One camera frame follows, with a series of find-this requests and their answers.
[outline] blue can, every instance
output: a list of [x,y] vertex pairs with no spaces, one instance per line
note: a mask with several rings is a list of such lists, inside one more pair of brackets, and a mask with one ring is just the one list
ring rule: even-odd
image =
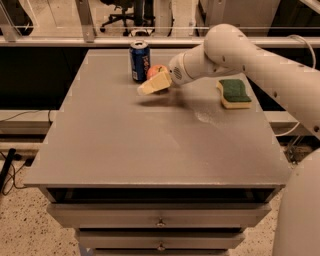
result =
[[150,48],[145,41],[137,40],[130,45],[132,79],[138,83],[147,80],[150,68]]

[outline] office chair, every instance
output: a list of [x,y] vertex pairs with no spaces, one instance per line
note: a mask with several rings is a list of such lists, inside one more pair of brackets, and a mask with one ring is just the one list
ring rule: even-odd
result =
[[102,3],[106,5],[115,5],[114,10],[121,9],[121,14],[110,14],[109,21],[103,23],[100,27],[101,32],[105,32],[105,26],[117,22],[119,20],[123,21],[123,25],[125,27],[124,36],[129,35],[127,20],[135,20],[134,13],[126,13],[129,8],[133,7],[133,0],[100,0]]

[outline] desk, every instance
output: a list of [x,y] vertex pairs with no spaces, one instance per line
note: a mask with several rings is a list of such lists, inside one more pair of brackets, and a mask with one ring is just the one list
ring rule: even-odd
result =
[[[151,64],[180,51],[151,50]],[[128,50],[90,50],[25,184],[97,255],[227,255],[290,174],[235,77],[251,109],[223,109],[212,78],[138,96]]]

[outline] drawer knob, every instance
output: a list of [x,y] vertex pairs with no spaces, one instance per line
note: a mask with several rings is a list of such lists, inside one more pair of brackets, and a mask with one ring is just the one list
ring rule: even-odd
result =
[[163,252],[163,251],[166,250],[166,247],[164,247],[163,244],[160,243],[160,245],[158,246],[157,250],[160,251],[160,252]]
[[159,221],[157,223],[157,227],[158,228],[163,228],[166,226],[166,223],[163,222],[163,219],[162,218],[159,218]]

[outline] speckled floor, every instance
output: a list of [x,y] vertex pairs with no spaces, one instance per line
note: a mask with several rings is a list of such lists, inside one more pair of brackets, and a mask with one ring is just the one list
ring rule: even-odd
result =
[[[51,9],[46,0],[21,0],[28,13],[35,15],[36,28],[32,36],[66,36],[62,16],[57,16],[56,11],[63,9],[70,0],[52,0]],[[176,0],[173,10],[176,14],[176,24],[187,26],[193,16],[194,5],[197,1]],[[108,10],[113,7],[103,6],[99,0],[91,0],[93,19],[95,24],[100,24],[106,18]],[[77,23],[74,16],[70,16],[72,26]],[[81,34],[80,31],[70,30],[68,36]],[[23,162],[15,162],[16,168]],[[17,175],[18,185],[23,184],[23,177],[28,172],[28,167],[22,169]],[[271,256],[274,231],[279,209],[281,195],[277,195],[271,202],[272,212],[255,228],[245,231],[247,238],[231,256]],[[51,255],[80,255],[78,243],[74,239],[72,229],[61,228],[60,225],[46,213],[49,201],[37,189],[13,189],[7,196],[0,195],[0,256],[51,256]]]

